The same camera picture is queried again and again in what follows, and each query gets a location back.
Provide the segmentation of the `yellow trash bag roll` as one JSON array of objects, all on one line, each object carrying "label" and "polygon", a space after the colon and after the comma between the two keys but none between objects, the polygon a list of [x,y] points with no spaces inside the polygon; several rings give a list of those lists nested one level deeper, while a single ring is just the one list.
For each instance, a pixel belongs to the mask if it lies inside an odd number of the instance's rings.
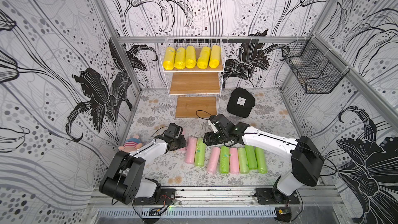
[{"label": "yellow trash bag roll", "polygon": [[186,49],[180,47],[176,51],[174,67],[176,69],[185,69],[186,68]]},{"label": "yellow trash bag roll", "polygon": [[211,49],[209,47],[203,47],[201,49],[199,58],[197,60],[197,67],[200,69],[206,69],[208,67]]},{"label": "yellow trash bag roll", "polygon": [[194,68],[197,64],[196,49],[193,46],[188,46],[186,48],[185,64],[188,69]]},{"label": "yellow trash bag roll", "polygon": [[209,67],[217,68],[220,65],[221,60],[221,47],[218,45],[214,45],[211,48],[210,59],[209,59]]},{"label": "yellow trash bag roll", "polygon": [[174,68],[176,50],[173,47],[167,47],[163,59],[163,68],[167,71]]}]

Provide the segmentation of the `metal base rail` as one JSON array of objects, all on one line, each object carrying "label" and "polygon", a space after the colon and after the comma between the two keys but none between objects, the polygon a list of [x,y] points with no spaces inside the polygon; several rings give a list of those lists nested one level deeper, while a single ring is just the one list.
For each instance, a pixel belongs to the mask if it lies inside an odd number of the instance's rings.
[{"label": "metal base rail", "polygon": [[97,216],[136,217],[143,219],[176,218],[274,218],[287,208],[295,220],[305,216],[331,215],[339,223],[349,221],[349,215],[334,186],[302,187],[287,203],[271,197],[271,187],[164,187],[160,199],[135,199],[123,204],[98,190],[93,192],[89,207]]}]

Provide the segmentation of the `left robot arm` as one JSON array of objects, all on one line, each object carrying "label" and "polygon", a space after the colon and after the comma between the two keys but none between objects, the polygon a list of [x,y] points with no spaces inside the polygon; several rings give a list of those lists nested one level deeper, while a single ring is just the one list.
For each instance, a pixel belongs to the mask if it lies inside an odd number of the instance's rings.
[{"label": "left robot arm", "polygon": [[161,198],[161,184],[143,177],[145,165],[186,145],[183,128],[171,123],[143,147],[134,151],[118,151],[99,185],[99,192],[126,205],[135,200],[157,203]]}]

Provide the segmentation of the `pink trash bag roll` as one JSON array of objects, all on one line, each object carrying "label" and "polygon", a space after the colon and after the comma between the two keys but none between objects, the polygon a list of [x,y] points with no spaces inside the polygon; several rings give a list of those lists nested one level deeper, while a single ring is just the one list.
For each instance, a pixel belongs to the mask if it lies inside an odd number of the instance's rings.
[{"label": "pink trash bag roll", "polygon": [[220,151],[221,149],[219,147],[213,147],[211,150],[208,166],[207,166],[207,172],[210,174],[215,174],[219,162],[219,157],[220,157]]},{"label": "pink trash bag roll", "polygon": [[239,174],[238,149],[230,148],[230,173]]},{"label": "pink trash bag roll", "polygon": [[186,164],[194,164],[197,141],[198,139],[195,137],[188,138],[186,146],[186,157],[184,160]]},{"label": "pink trash bag roll", "polygon": [[186,130],[185,129],[182,130],[182,132],[179,136],[178,142],[179,142],[178,150],[179,151],[186,150],[187,140],[186,140]]}]

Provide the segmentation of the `plush toy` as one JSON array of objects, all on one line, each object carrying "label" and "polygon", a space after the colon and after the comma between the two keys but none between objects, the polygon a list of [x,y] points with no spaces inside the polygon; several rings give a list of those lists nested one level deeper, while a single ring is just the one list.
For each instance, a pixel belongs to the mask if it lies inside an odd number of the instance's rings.
[{"label": "plush toy", "polygon": [[143,142],[140,140],[140,137],[138,135],[134,135],[132,138],[129,138],[125,141],[124,145],[119,146],[118,149],[120,151],[124,151],[127,153],[136,151],[143,147]]}]

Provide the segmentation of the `black cap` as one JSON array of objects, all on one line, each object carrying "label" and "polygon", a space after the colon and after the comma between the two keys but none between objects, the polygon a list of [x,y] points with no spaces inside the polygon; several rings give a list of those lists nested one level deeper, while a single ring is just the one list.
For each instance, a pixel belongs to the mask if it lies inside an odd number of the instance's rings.
[{"label": "black cap", "polygon": [[255,107],[255,97],[243,88],[235,88],[227,104],[227,112],[242,118],[247,118]]}]

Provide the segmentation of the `green trash bag roll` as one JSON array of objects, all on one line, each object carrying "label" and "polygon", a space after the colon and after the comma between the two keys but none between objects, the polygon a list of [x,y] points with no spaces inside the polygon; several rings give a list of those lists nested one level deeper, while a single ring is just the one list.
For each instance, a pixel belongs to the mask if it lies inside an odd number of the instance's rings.
[{"label": "green trash bag roll", "polygon": [[246,155],[246,150],[243,147],[238,148],[238,161],[239,161],[239,171],[240,174],[248,174],[249,166]]},{"label": "green trash bag roll", "polygon": [[230,172],[230,150],[227,146],[220,149],[220,173],[228,174]]},{"label": "green trash bag roll", "polygon": [[256,159],[256,153],[255,153],[255,148],[250,145],[245,145],[245,151],[246,151],[246,156],[247,156],[247,161],[248,161],[248,167],[250,170],[257,170],[257,159]]},{"label": "green trash bag roll", "polygon": [[205,163],[205,153],[206,153],[206,144],[203,141],[203,138],[198,138],[195,158],[194,158],[194,165],[196,167],[203,167]]},{"label": "green trash bag roll", "polygon": [[256,154],[258,172],[260,174],[266,174],[268,170],[266,164],[265,151],[259,147],[256,147],[255,154]]}]

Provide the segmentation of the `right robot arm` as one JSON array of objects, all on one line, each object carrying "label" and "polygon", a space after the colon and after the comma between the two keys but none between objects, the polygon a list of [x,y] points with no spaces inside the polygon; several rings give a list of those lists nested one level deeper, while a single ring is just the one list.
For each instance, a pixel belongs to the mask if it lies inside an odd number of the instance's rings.
[{"label": "right robot arm", "polygon": [[207,122],[212,128],[204,137],[207,146],[249,145],[291,162],[291,169],[274,184],[274,195],[288,197],[302,186],[315,187],[318,184],[324,157],[308,137],[284,138],[243,122],[233,124],[222,114],[210,116]]}]

